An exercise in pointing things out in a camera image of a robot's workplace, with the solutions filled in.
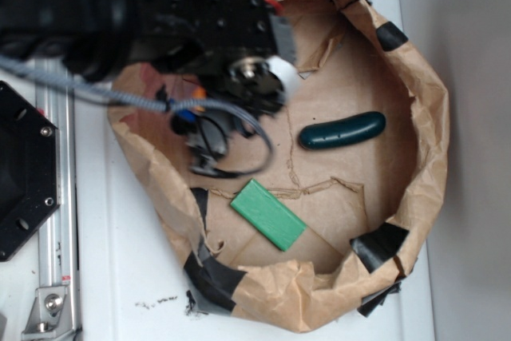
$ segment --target black hexagonal plate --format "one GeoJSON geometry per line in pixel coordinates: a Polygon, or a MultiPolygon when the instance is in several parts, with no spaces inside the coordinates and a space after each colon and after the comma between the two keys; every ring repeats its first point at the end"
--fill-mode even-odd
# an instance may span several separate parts
{"type": "Polygon", "coordinates": [[[57,128],[0,81],[0,261],[57,208],[57,128]]]}

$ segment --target wire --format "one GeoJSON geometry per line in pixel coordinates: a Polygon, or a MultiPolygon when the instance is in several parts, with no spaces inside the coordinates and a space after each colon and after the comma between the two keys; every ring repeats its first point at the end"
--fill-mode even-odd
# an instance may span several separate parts
{"type": "Polygon", "coordinates": [[[206,132],[204,131],[202,120],[209,122],[213,127],[216,128],[216,130],[220,133],[222,140],[224,141],[225,148],[228,148],[228,138],[224,133],[224,130],[220,127],[220,125],[211,119],[210,117],[206,116],[197,116],[197,127],[199,128],[200,136],[202,137],[202,141],[206,145],[206,149],[208,150],[209,156],[211,156],[215,161],[218,161],[222,155],[218,155],[213,151],[211,143],[209,142],[208,136],[206,135],[206,132]]]}
{"type": "Polygon", "coordinates": [[[15,60],[1,54],[0,69],[4,69],[6,72],[12,73],[14,76],[20,78],[28,78],[32,81],[35,81],[36,83],[44,84],[56,89],[60,90],[73,89],[84,93],[91,93],[101,97],[106,97],[111,100],[119,101],[120,103],[125,105],[133,105],[140,109],[148,109],[155,112],[165,113],[170,111],[172,113],[178,113],[186,109],[202,107],[206,109],[217,109],[220,111],[230,113],[231,115],[238,117],[242,121],[245,121],[254,129],[254,132],[257,135],[261,136],[261,139],[263,139],[264,144],[268,148],[268,155],[265,162],[257,169],[252,169],[250,171],[244,172],[226,172],[216,169],[216,171],[218,172],[217,177],[232,178],[250,175],[265,169],[273,159],[273,145],[271,144],[271,140],[264,131],[261,124],[257,121],[255,117],[253,117],[245,109],[242,109],[238,105],[234,105],[227,101],[211,98],[187,99],[182,101],[169,100],[167,102],[153,100],[147,97],[137,96],[132,93],[99,88],[94,86],[92,83],[88,83],[85,81],[77,81],[67,77],[59,76],[54,73],[48,73],[40,69],[29,67],[22,61],[15,60]]]}

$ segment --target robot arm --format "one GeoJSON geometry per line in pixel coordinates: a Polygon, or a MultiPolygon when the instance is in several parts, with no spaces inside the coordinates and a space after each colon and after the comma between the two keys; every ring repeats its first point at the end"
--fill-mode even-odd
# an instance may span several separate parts
{"type": "MultiPolygon", "coordinates": [[[[292,68],[291,27],[265,0],[0,0],[0,15],[0,54],[58,57],[87,81],[145,61],[161,73],[195,74],[209,97],[256,118],[287,99],[271,61],[292,68]]],[[[195,156],[192,171],[222,176],[214,167],[227,155],[226,137],[243,126],[218,113],[191,125],[176,119],[195,156]]]]}

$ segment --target dark green object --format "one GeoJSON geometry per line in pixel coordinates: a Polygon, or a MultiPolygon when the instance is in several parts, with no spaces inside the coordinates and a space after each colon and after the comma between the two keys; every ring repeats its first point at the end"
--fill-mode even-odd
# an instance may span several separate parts
{"type": "Polygon", "coordinates": [[[385,129],[380,112],[360,113],[346,119],[308,125],[299,135],[305,149],[329,149],[356,144],[378,136],[385,129]]]}
{"type": "Polygon", "coordinates": [[[307,227],[254,179],[238,193],[231,206],[282,251],[288,250],[307,227]]]}

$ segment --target blue component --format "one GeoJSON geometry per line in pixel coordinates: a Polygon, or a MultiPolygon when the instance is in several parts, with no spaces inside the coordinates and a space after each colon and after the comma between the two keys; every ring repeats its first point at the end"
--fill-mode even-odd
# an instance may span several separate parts
{"type": "MultiPolygon", "coordinates": [[[[174,104],[176,101],[172,98],[168,99],[168,103],[170,105],[174,104]]],[[[197,119],[197,116],[192,112],[190,111],[189,109],[186,109],[184,111],[180,111],[178,113],[176,113],[176,115],[178,117],[180,117],[181,119],[183,119],[184,121],[187,121],[188,123],[195,123],[196,119],[197,119]]]]}

